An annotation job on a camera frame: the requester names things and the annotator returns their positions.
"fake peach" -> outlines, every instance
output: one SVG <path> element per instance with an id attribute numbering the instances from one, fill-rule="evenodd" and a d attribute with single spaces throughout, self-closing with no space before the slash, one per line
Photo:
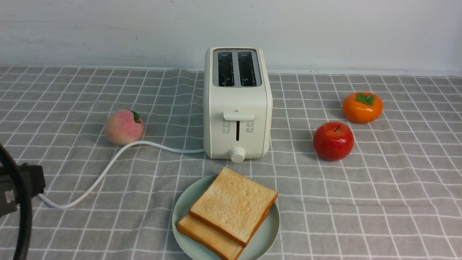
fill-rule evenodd
<path id="1" fill-rule="evenodd" d="M 109 142 L 116 145 L 127 145 L 139 141 L 144 132 L 144 124 L 140 115 L 131 110 L 117 110 L 104 124 L 104 135 Z"/>

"persimmon leaf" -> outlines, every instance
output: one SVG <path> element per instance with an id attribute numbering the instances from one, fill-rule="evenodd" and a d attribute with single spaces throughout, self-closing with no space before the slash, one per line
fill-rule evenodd
<path id="1" fill-rule="evenodd" d="M 363 103 L 365 105 L 373 106 L 374 99 L 375 99 L 375 96 L 372 94 L 364 95 L 362 93 L 358 93 L 356 94 L 356 98 L 354 100 L 357 102 Z"/>

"bread slice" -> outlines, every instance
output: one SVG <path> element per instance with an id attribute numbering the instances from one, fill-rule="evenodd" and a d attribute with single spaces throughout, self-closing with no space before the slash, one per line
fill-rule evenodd
<path id="1" fill-rule="evenodd" d="M 177 224 L 178 231 L 207 247 L 223 260 L 236 260 L 244 247 L 204 222 L 186 214 Z"/>
<path id="2" fill-rule="evenodd" d="M 245 247 L 277 196 L 276 191 L 223 167 L 189 214 Z"/>

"light green plate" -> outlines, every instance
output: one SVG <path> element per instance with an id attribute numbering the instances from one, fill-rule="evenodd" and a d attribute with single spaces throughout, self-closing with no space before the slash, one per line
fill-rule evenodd
<path id="1" fill-rule="evenodd" d="M 183 235 L 176 224 L 187 213 L 191 205 L 207 190 L 217 175 L 202 178 L 189 186 L 180 196 L 173 208 L 173 235 L 181 249 L 193 260 L 220 260 L 212 251 L 200 243 Z M 238 260 L 257 260 L 263 256 L 276 241 L 280 225 L 279 210 L 276 203 L 269 211 L 268 217 L 260 225 L 254 236 L 243 250 Z"/>

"black plug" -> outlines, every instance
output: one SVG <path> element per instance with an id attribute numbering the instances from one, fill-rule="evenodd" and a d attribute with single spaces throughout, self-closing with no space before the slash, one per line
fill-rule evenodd
<path id="1" fill-rule="evenodd" d="M 46 184 L 42 166 L 24 163 L 19 165 L 18 168 L 27 190 L 30 191 L 31 198 L 45 192 Z M 18 194 L 13 181 L 6 170 L 0 167 L 0 217 L 18 210 L 19 201 L 16 199 L 17 197 Z"/>

